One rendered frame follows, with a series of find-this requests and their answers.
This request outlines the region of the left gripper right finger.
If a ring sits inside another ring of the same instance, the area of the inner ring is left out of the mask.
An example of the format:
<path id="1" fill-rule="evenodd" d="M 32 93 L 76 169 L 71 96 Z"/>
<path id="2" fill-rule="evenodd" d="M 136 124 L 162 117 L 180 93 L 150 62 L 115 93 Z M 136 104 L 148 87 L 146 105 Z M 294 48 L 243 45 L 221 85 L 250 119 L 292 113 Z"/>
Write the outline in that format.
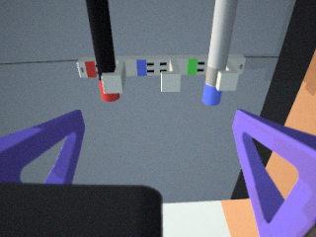
<path id="1" fill-rule="evenodd" d="M 302 237 L 316 223 L 316 135 L 244 110 L 236 111 L 233 132 L 259 236 Z M 296 168 L 286 201 L 252 137 Z"/>

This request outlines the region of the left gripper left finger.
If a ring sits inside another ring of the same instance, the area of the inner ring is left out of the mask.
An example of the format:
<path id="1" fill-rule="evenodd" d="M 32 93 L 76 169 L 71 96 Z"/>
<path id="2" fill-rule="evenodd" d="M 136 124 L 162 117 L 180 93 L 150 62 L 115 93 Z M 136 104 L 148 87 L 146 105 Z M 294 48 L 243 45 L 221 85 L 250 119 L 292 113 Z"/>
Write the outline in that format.
<path id="1" fill-rule="evenodd" d="M 66 137 L 44 184 L 72 184 L 85 124 L 80 110 L 0 137 L 0 182 L 21 183 L 22 169 Z"/>

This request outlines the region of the black metal bar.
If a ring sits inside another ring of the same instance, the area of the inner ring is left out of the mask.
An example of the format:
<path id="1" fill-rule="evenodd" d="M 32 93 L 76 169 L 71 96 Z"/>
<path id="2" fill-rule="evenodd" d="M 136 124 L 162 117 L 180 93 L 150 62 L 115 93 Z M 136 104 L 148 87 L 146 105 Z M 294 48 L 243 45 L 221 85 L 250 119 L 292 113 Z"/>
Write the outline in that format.
<path id="1" fill-rule="evenodd" d="M 116 70 L 109 2 L 108 0 L 86 0 L 86 6 L 102 98 L 106 102 L 113 102 L 119 99 L 119 93 L 104 94 L 102 86 L 102 74 Z"/>

